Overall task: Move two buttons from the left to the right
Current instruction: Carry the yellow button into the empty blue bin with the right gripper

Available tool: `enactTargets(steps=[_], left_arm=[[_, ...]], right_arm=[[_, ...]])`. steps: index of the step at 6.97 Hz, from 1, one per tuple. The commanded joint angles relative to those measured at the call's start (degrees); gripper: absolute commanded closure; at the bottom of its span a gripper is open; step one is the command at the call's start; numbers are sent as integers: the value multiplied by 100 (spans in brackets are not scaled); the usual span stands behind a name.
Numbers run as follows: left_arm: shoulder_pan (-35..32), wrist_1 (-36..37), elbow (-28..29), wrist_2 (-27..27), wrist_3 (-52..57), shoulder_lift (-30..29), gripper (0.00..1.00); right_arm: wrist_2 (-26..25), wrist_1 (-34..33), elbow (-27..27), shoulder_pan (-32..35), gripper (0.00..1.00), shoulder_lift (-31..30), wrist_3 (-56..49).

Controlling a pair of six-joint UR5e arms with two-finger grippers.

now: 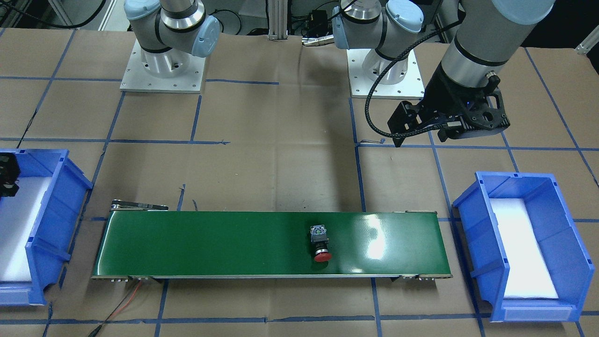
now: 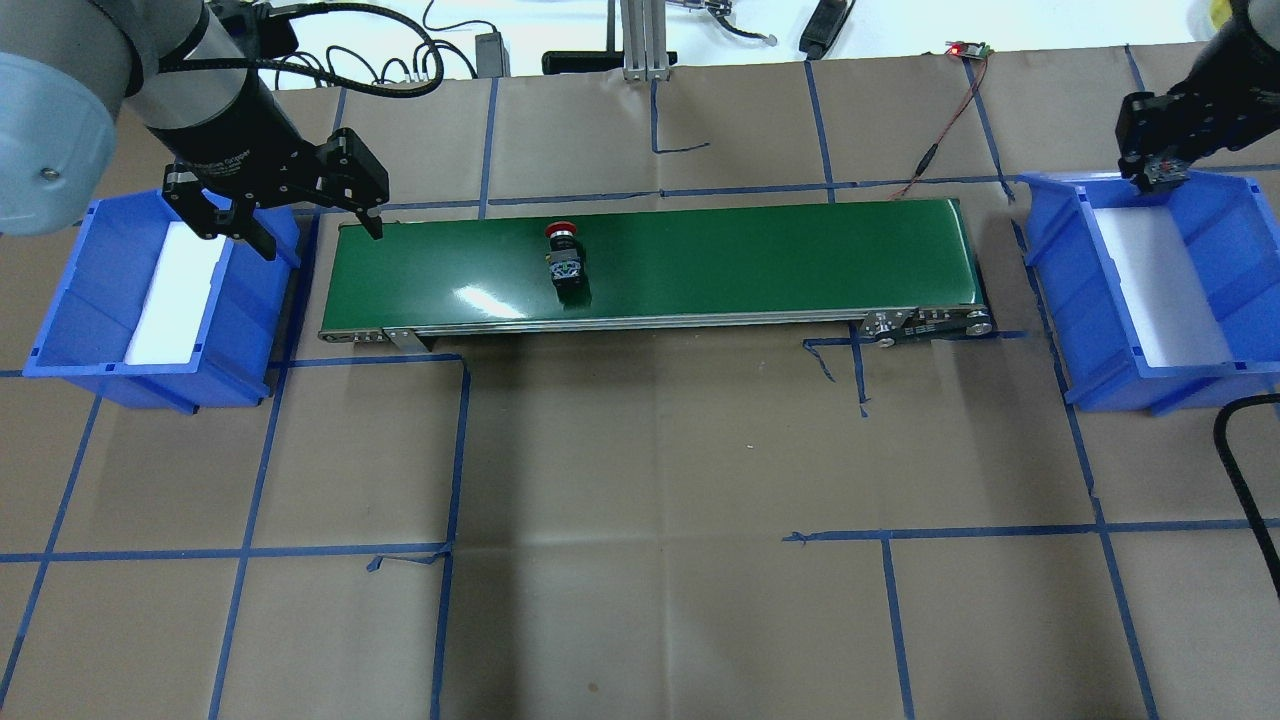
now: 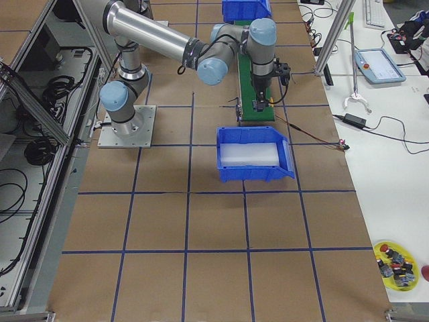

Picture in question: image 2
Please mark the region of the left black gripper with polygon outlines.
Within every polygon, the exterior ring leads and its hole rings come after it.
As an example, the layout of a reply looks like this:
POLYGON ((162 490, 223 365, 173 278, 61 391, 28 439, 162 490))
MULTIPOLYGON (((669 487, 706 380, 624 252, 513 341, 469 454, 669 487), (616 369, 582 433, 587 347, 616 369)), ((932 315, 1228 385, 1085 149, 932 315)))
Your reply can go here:
POLYGON ((236 241, 266 263, 276 259, 276 240, 256 218, 259 209, 297 202, 338 208, 355 214, 371 238, 381 240, 380 208, 389 199, 387 168, 346 127, 320 145, 256 141, 218 163, 175 161, 166 167, 163 182, 163 200, 183 222, 236 225, 236 241))

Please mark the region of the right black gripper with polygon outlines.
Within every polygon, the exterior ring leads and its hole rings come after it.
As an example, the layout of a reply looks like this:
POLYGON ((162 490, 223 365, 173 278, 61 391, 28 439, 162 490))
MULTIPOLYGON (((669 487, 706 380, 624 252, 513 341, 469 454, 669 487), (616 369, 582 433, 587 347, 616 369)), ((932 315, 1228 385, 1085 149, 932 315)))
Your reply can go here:
POLYGON ((1135 92, 1125 96, 1117 117, 1117 168, 1139 191, 1149 191, 1146 167, 1160 158, 1190 165, 1201 158, 1201 95, 1135 92))

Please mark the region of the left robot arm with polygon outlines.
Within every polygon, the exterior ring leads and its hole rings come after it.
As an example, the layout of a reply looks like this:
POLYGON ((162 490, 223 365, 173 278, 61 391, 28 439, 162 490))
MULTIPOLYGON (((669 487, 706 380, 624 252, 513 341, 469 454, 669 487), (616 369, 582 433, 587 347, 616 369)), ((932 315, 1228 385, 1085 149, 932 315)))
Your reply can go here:
POLYGON ((206 1, 5 1, 3 233, 79 220, 129 108, 174 156, 163 200, 196 234, 276 256, 261 209, 311 202, 378 238, 385 167, 356 132, 311 143, 206 1))

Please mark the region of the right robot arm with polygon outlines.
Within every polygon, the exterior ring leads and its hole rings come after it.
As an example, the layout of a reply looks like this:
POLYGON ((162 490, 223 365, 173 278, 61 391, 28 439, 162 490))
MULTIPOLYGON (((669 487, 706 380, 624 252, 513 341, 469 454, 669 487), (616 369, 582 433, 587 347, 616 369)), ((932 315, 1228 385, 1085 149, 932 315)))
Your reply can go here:
POLYGON ((1140 193, 1164 193, 1221 150, 1239 151, 1279 127, 1279 4, 1233 1, 1231 15, 1166 94, 1125 96, 1117 169, 1140 193))

